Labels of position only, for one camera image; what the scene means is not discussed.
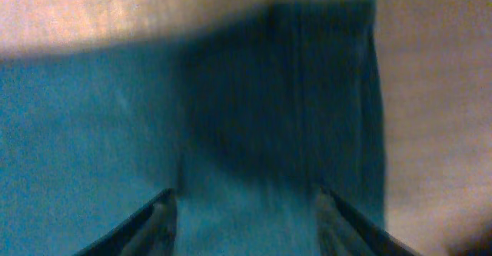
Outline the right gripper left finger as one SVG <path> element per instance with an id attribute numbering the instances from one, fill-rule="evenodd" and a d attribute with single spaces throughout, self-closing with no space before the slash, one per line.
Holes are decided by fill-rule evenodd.
<path id="1" fill-rule="evenodd" d="M 175 189 L 165 189 L 116 228 L 75 255 L 172 256 L 177 216 Z"/>

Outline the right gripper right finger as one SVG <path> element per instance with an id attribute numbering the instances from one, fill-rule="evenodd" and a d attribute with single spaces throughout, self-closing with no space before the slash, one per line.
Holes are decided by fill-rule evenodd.
<path id="1" fill-rule="evenodd" d="M 316 208 L 322 256 L 419 255 L 324 186 L 318 188 Z"/>

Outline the dark teal t-shirt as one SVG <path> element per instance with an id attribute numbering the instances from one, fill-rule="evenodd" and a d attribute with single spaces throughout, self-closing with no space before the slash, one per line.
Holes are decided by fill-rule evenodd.
<path id="1" fill-rule="evenodd" d="M 324 186 L 384 229 L 376 0 L 1 63 L 1 253 L 75 255 L 175 189 L 173 255 L 319 255 Z"/>

